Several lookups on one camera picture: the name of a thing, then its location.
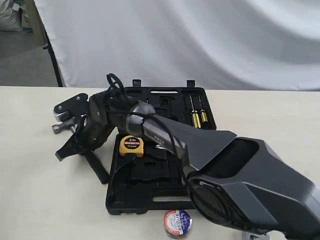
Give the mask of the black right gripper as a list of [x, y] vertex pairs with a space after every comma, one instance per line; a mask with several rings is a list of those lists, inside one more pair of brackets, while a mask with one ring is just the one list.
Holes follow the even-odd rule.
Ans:
[[102, 91], [89, 98], [86, 124], [77, 134], [55, 152], [59, 161], [78, 155], [79, 145], [86, 150], [96, 150], [106, 141], [114, 128], [126, 129], [126, 118], [133, 107], [133, 98], [119, 91]]

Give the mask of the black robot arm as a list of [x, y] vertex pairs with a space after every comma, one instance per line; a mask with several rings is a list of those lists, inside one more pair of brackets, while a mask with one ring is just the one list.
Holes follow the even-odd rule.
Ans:
[[195, 208], [209, 221], [289, 240], [320, 237], [320, 190], [261, 140], [228, 130], [203, 130], [162, 117], [125, 93], [74, 96], [54, 109], [60, 121], [78, 119], [76, 132], [56, 152], [63, 160], [99, 148], [114, 128], [169, 151]]

